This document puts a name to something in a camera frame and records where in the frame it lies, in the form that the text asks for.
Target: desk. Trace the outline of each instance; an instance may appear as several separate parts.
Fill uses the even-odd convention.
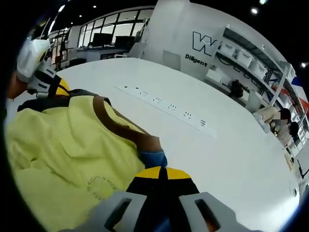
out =
[[[84,58],[87,62],[101,60],[102,55],[114,55],[123,54],[129,52],[127,48],[115,48],[115,47],[83,47],[68,50],[68,60],[74,58]]]
[[[58,73],[70,88],[109,97],[113,106],[149,133],[159,136],[169,167],[191,175],[232,208],[250,229],[277,231],[298,206],[298,186],[280,142],[266,134],[245,108],[213,87],[179,71],[136,58],[100,60]],[[139,87],[202,117],[217,138],[118,90]]]

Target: gray plastic part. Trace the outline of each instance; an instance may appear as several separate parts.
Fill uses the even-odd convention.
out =
[[[110,230],[105,228],[105,224],[110,218],[111,214],[122,203],[129,202],[127,209],[125,210],[122,218],[117,223],[117,232],[132,232],[134,231],[137,219],[146,196],[129,193],[129,192],[116,192],[111,197],[102,201],[96,207],[94,207],[89,214],[89,219],[83,225],[76,229],[62,230],[63,232],[109,232]]]
[[[192,232],[208,232],[208,227],[196,201],[203,200],[212,211],[220,228],[217,232],[248,232],[246,227],[236,221],[236,214],[218,199],[207,192],[179,197],[186,212]]]
[[[50,76],[51,78],[54,78],[56,75],[55,70],[53,70],[50,66],[48,66],[45,60],[42,61],[42,64],[39,66],[37,71],[41,71],[45,73],[46,75]],[[39,80],[37,77],[35,77],[35,73],[34,73],[32,76],[31,82],[28,83],[28,89],[37,90],[38,93],[41,93],[39,97],[43,97],[43,94],[48,94],[48,91],[50,89],[50,84]]]

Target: computer monitor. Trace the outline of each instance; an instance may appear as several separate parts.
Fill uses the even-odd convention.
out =
[[[130,49],[134,44],[134,36],[116,36],[115,47]]]
[[[92,46],[99,47],[111,44],[112,42],[112,34],[107,33],[95,33],[93,36]]]

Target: wall logo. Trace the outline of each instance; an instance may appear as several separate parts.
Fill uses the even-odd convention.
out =
[[[193,63],[198,63],[200,65],[203,65],[203,66],[207,67],[207,63],[206,62],[203,62],[203,61],[201,61],[199,59],[196,59],[194,56],[186,54],[185,58],[191,60]]]
[[[204,54],[207,56],[212,56],[211,53],[211,47],[214,45],[217,40],[213,40],[212,37],[208,35],[204,35],[202,37],[201,33],[193,31],[192,33],[192,48],[193,50],[196,50],[198,52],[203,51]]]

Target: power strip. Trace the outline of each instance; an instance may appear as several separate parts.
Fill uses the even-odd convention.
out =
[[[199,131],[211,136],[214,139],[217,137],[217,132],[215,131],[215,129],[210,127],[205,120],[193,116],[188,111],[168,102],[167,100],[164,100],[155,95],[151,95],[147,91],[144,91],[139,87],[119,86],[115,88],[129,95],[132,95],[142,100],[143,102],[154,106],[155,108],[158,108],[164,113],[169,114],[179,119],[180,121],[187,123],[188,125],[198,129]]]

